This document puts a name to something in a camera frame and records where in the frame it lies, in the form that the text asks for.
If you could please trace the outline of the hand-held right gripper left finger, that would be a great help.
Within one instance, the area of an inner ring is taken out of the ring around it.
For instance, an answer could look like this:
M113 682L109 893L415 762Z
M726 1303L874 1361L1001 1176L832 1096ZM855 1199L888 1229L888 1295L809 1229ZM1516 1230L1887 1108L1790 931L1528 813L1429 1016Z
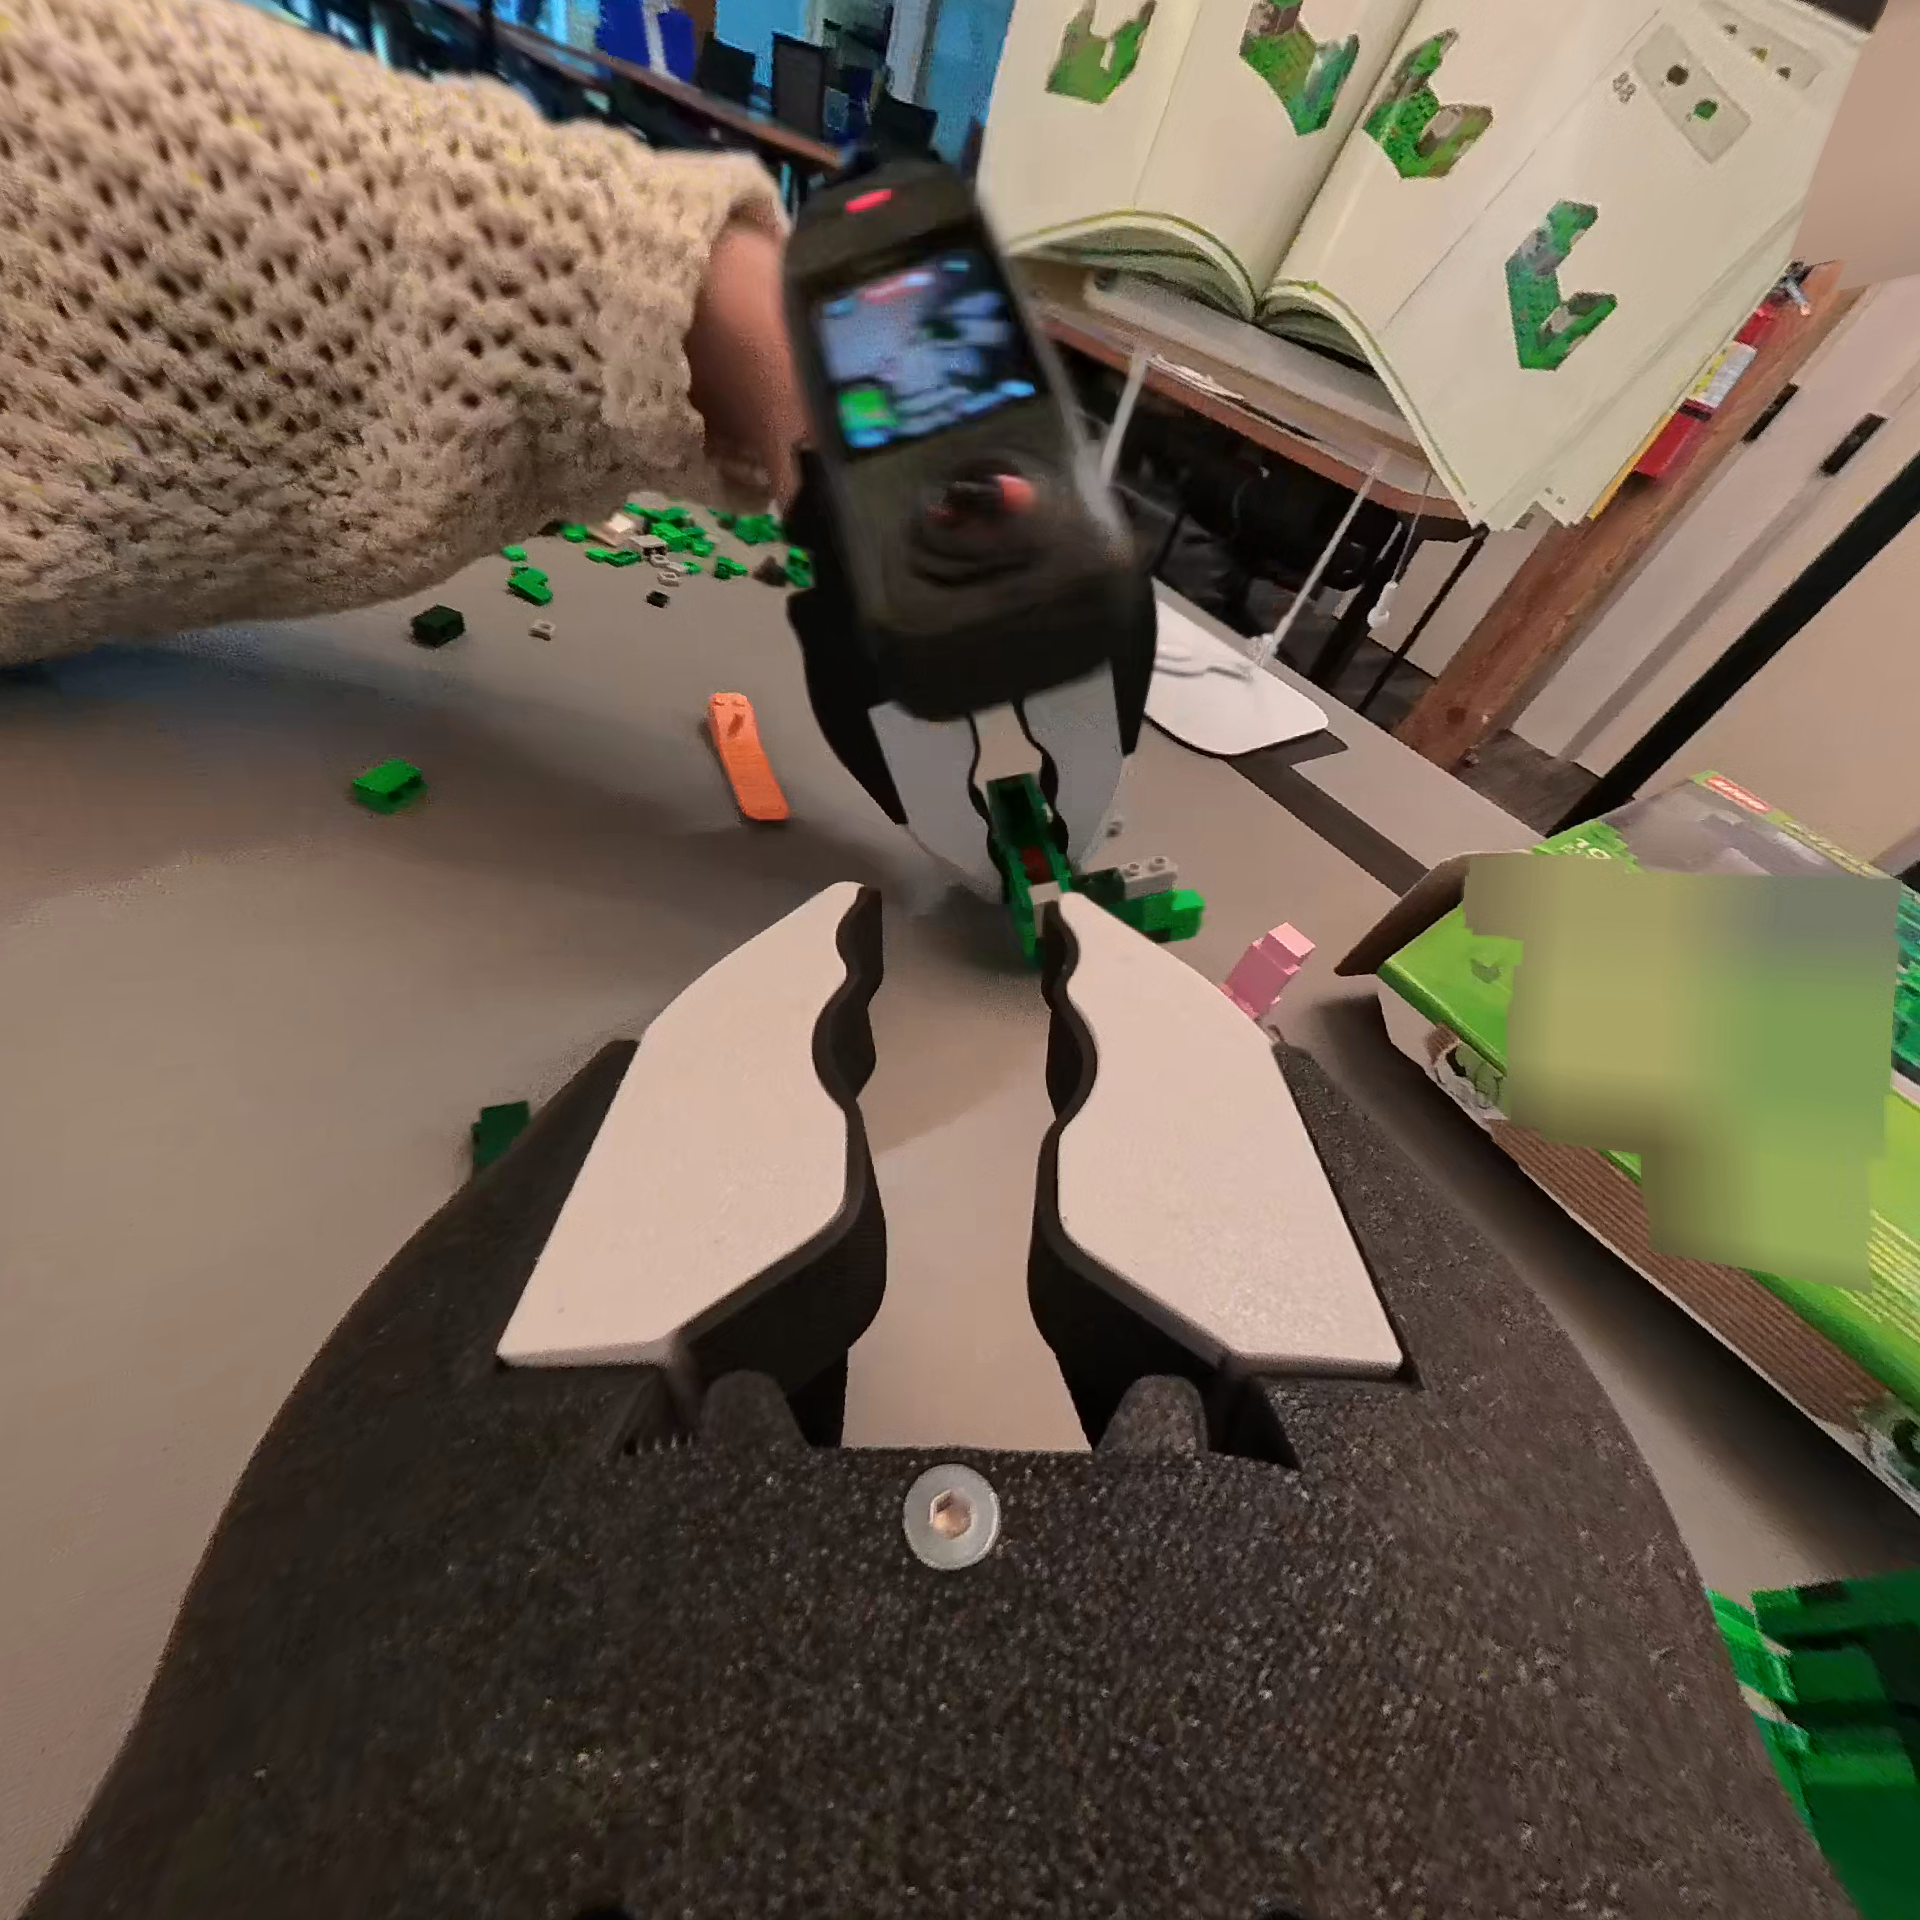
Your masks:
M832 881L700 973L639 1037L499 1333L505 1370L691 1370L780 1264L855 1209L865 1020L881 897Z

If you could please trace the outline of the person's left forearm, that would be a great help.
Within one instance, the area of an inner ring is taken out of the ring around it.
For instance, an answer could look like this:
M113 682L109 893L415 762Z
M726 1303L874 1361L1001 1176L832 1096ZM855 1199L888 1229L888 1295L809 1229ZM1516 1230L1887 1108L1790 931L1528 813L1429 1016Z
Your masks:
M242 4L3 4L3 665L436 589L709 463L739 154Z

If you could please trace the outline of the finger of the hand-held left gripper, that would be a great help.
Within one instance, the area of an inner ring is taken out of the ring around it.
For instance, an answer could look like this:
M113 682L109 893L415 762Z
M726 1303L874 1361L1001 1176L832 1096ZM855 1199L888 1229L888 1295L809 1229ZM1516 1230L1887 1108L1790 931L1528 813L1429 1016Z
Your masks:
M977 894L999 903L993 828L977 791L977 720L935 721L897 702L879 702L867 709L867 721L905 813L905 832Z
M1029 745L1042 755L1042 795L1053 841L1079 867L1106 837L1126 747L1109 670L1029 695Z

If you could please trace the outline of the orange brick separator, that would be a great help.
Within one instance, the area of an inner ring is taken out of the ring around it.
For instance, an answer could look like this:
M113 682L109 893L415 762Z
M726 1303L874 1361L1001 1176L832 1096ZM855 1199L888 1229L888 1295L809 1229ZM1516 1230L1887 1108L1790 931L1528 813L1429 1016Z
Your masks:
M750 828L787 824L791 804L763 750L750 700L732 689L710 694L706 735L739 818Z

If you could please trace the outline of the green and grey lego build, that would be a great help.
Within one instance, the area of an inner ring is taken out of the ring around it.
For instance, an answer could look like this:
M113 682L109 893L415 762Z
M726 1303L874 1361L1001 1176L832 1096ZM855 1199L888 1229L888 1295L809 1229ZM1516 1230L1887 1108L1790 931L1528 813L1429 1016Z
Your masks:
M1046 908L1072 893L1153 944L1183 944L1201 931L1205 897L1180 885L1180 873L1166 856L1076 870L1036 774L989 782L987 818L1001 908L1029 970L1042 968Z

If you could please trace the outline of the pile of small lego pieces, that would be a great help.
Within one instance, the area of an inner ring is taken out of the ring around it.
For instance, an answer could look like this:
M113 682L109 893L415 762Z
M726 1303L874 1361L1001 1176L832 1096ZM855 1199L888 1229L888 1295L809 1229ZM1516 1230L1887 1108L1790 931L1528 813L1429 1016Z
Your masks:
M499 550L504 589L518 604L555 600L557 563L549 550L566 550L603 573L646 574L654 604L665 604L689 581L755 581L783 595L815 589L809 550L783 535L776 513L706 513L679 500L663 505L629 500L598 522L549 519L537 535Z

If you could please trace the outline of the green lego set box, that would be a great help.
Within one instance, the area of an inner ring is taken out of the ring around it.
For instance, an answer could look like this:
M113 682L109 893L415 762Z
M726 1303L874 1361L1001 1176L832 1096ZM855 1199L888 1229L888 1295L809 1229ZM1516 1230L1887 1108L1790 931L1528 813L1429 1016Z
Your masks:
M1504 1022L1521 946L1468 931L1459 870L1452 859L1418 881L1340 973L1377 982L1392 1046L1560 1212L1916 1510L1916 893L1900 889L1870 1280L1824 1287L1655 1250L1636 1157L1551 1143L1504 1117Z

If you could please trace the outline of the person's left hand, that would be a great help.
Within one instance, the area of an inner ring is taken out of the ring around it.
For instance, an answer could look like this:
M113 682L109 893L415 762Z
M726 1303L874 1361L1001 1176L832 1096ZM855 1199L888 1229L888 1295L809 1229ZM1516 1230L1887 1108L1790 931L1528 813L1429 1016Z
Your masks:
M689 401L709 463L787 513L801 495L807 400L783 323L783 237L743 216L709 253L685 330Z

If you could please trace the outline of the wooden side table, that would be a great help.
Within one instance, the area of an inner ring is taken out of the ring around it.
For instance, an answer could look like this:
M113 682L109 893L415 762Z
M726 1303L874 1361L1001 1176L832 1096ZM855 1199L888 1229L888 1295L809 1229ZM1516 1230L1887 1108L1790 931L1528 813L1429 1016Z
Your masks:
M1383 589L1392 566L1415 556L1423 526L1429 539L1482 535L1467 510L1426 490L1433 474L1418 460L1409 433L1392 421L1386 406L1353 368L1160 288L1101 293L1088 270L1042 258L1023 262L1020 275L1057 345L1104 374L1143 375L1169 418L1209 421L1213 436L1231 436L1285 474L1311 474L1318 486L1354 495L1371 479L1366 505L1392 513L1404 533L1369 550L1366 589ZM1764 410L1850 315L1858 291L1842 282L1843 265L1834 258L1790 279L1796 293L1773 298L1784 318L1764 333L1757 360L1682 467L1669 476L1628 474L1595 515L1546 526L1397 724L1409 750L1457 772L1518 716Z

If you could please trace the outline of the red fire extinguisher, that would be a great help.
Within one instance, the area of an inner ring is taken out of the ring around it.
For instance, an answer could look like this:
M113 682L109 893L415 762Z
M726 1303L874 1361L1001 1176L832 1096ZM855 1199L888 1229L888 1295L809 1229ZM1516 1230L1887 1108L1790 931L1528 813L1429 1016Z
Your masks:
M1690 463L1707 425L1744 382L1749 365L1757 362L1764 343L1775 333L1785 318L1801 318L1810 312L1806 300L1806 262L1792 262L1790 270L1775 282L1775 288L1754 307L1754 315L1740 323L1740 330L1705 362L1705 368L1690 378L1688 393L1665 418L1665 425L1644 441L1628 476L1665 485L1682 467Z

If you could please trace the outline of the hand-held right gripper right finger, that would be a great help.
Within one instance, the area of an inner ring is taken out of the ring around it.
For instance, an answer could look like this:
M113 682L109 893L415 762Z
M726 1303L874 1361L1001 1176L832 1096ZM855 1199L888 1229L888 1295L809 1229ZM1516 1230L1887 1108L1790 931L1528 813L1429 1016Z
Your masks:
M1042 1242L1209 1370L1393 1379L1399 1338L1271 1040L1083 894L1042 926Z

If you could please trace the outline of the large green creeper lego model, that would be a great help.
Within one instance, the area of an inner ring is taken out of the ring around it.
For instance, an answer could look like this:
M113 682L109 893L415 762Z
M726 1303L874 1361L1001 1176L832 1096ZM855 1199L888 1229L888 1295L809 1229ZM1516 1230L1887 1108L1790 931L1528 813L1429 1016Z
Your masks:
M1862 1916L1916 1916L1916 1572L1707 1591L1773 1770Z

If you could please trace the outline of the pink lego pig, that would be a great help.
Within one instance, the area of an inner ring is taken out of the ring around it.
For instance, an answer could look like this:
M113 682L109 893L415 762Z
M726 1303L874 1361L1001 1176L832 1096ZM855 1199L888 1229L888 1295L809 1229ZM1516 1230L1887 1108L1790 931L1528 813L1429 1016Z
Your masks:
M1275 926L1251 942L1229 978L1220 992L1251 1020L1268 1022L1284 1001L1285 987L1305 970L1317 942L1292 926Z

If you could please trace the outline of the lego instruction booklet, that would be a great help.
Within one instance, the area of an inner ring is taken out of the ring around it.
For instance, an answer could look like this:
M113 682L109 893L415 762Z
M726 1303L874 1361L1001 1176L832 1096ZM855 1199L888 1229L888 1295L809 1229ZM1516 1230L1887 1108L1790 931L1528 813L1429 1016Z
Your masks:
M1371 368L1452 504L1578 522L1790 265L1884 4L1014 4L978 192Z

